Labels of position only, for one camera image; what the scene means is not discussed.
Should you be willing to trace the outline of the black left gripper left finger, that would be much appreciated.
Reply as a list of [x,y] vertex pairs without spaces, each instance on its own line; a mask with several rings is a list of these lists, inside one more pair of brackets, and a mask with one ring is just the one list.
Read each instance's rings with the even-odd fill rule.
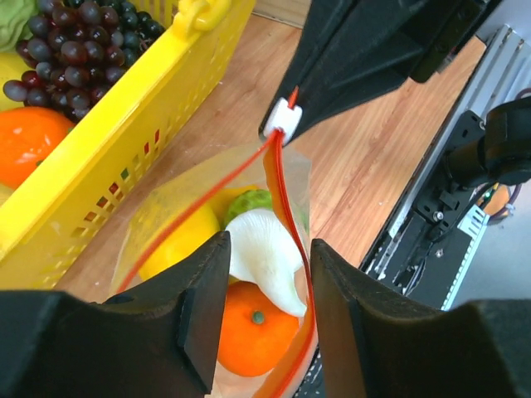
[[203,397],[212,391],[230,236],[109,298],[1,293],[4,397]]

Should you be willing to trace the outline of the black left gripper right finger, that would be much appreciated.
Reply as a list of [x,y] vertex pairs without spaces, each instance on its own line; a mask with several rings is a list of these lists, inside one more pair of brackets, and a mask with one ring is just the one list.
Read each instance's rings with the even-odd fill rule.
[[441,311],[380,284],[321,239],[310,268],[326,396],[529,396],[527,299]]

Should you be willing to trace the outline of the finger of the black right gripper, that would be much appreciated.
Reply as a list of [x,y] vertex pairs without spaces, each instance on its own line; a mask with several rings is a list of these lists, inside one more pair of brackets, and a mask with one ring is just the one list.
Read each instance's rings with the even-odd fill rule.
[[316,124],[424,83],[494,11],[491,1],[313,1],[285,73],[299,90],[299,137]]
[[298,138],[398,87],[396,1],[313,1],[292,60],[259,127]]

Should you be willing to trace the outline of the orange fruit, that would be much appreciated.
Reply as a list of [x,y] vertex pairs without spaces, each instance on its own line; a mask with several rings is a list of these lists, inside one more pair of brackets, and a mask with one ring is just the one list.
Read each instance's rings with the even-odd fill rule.
[[217,360],[244,377],[262,376],[286,354],[299,319],[278,309],[249,282],[228,286]]

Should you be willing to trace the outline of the clear zip top bag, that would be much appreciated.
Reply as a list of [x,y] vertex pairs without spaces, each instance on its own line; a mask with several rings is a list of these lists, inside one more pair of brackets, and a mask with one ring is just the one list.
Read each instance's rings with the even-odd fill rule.
[[290,397],[314,356],[311,164],[285,151],[302,115],[296,95],[279,99],[260,147],[226,150],[154,188],[125,233],[115,293],[162,275],[217,232],[229,235],[215,397]]

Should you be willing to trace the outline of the yellow lemon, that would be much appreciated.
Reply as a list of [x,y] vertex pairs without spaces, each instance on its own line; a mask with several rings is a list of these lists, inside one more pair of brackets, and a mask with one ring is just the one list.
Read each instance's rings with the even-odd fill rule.
[[145,281],[187,258],[221,229],[209,204],[200,206],[149,256],[139,269]]

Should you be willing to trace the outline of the green sugar apple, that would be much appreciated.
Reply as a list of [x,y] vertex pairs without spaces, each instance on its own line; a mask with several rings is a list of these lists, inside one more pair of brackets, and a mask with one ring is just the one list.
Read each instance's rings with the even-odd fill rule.
[[227,226],[234,218],[256,208],[271,210],[271,193],[264,189],[251,189],[237,196],[229,205],[224,217],[224,226]]

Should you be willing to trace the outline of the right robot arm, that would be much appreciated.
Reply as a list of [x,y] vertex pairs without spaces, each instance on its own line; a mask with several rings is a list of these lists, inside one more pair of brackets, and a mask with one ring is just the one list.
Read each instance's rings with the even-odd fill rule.
[[[528,36],[527,1],[314,1],[291,63],[259,127],[287,141],[316,124],[398,89],[428,81],[472,37],[513,24]],[[485,135],[451,152],[450,178],[464,187],[530,177],[530,100],[501,104]]]

